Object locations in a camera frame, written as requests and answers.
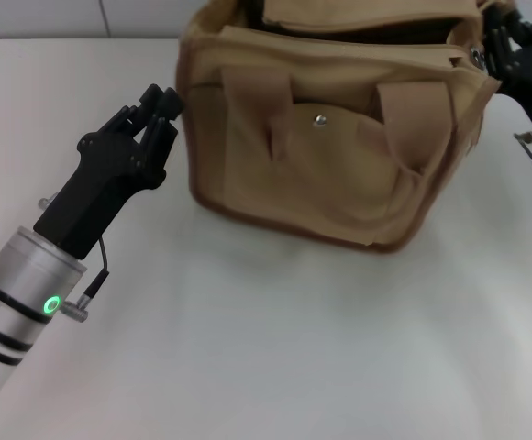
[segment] white wall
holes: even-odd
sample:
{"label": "white wall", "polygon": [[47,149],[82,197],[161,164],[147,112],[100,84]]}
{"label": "white wall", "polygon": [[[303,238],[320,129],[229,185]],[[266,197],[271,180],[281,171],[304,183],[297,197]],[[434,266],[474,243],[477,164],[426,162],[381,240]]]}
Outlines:
{"label": "white wall", "polygon": [[[176,37],[205,0],[0,0],[0,38]],[[532,21],[532,0],[519,0]],[[105,26],[104,13],[108,21]]]}

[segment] white table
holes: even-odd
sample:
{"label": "white table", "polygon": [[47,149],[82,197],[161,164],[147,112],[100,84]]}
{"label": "white table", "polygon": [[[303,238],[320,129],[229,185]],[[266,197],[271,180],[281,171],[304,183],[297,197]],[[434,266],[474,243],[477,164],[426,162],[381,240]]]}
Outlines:
{"label": "white table", "polygon": [[[0,247],[175,41],[0,41]],[[531,125],[496,98],[418,238],[375,256],[156,192],[105,234],[85,324],[57,316],[0,394],[0,440],[532,440]],[[99,270],[98,251],[76,298]]]}

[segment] tan canvas bag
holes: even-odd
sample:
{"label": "tan canvas bag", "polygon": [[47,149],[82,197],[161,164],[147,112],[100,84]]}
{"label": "tan canvas bag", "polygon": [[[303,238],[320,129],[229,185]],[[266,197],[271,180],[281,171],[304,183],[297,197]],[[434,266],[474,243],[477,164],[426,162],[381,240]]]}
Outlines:
{"label": "tan canvas bag", "polygon": [[183,36],[195,199],[302,236],[401,248],[477,142],[499,85],[471,55],[480,6],[262,3],[212,0]]}

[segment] green led light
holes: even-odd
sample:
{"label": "green led light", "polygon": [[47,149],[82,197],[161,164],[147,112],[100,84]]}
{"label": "green led light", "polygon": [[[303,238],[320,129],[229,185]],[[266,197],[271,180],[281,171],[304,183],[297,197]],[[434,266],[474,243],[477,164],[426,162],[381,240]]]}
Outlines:
{"label": "green led light", "polygon": [[58,309],[58,306],[61,305],[60,296],[52,296],[44,303],[44,313],[53,314]]}

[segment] metal cylinder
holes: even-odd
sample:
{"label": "metal cylinder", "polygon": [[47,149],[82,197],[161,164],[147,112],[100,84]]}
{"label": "metal cylinder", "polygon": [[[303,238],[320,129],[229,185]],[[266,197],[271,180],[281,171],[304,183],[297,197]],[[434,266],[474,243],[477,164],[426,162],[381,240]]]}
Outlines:
{"label": "metal cylinder", "polygon": [[0,252],[0,389],[86,268],[19,228]]}

